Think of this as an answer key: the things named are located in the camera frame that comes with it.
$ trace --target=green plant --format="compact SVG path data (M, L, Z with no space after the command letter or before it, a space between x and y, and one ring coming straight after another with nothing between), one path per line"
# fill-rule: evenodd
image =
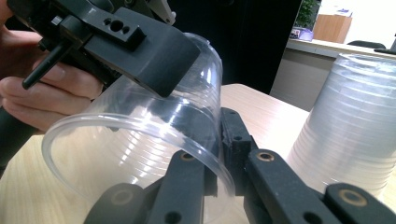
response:
M297 14L294 26L298 27L312 27L314 25L314 18L312 17L313 7L318 5L317 0L303 0L300 10Z

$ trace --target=finger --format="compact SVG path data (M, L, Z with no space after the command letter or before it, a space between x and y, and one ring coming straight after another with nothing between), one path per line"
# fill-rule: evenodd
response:
M11 16L12 12L7 6L7 0L0 0L0 27L2 27Z
M37 47L40 36L34 32L9 31L5 26L2 29L0 79L27 76L32 72L35 62L46 54Z
M41 81L91 100L99 96L103 88L103 84L93 75L64 63L52 67Z
M37 128L42 133L46 132L54 122L65 117L63 114L17 105L7 99L3 99L3 108L14 118Z
M80 113L91 103L87 97L79 97L44 83L37 83L25 90L19 77L7 77L0 82L0 94L10 102L60 114Z

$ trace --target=stacked plastic cups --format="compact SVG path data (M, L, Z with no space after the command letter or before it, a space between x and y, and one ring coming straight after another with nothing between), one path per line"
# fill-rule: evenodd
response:
M396 62L340 54L288 156L311 188L336 182L379 197L396 163Z
M184 150L218 177L218 195L205 197L204 221L224 212L234 186L218 159L221 59L207 40L186 36L201 54L169 97L120 77L87 111L50 128L44 159L67 187L92 203L119 183L145 188Z

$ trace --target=table surface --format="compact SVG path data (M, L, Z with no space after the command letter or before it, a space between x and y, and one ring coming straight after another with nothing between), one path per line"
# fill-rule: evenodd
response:
M297 138L306 111L249 87L233 84L221 89L221 105L236 110L260 148L283 158ZM0 180L0 223L82 223L91 205L65 187L49 170L41 155L42 136L34 136L8 165ZM396 211L396 173L385 189L383 202ZM238 205L225 221L247 223Z

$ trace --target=background furniture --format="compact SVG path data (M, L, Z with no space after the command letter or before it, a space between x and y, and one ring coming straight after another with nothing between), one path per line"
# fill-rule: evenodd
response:
M319 14L314 26L314 39L344 43L351 17Z
M370 41L363 41L363 40L354 40L352 42L347 43L348 45L364 47L369 49L386 49L385 45L381 43L375 43Z

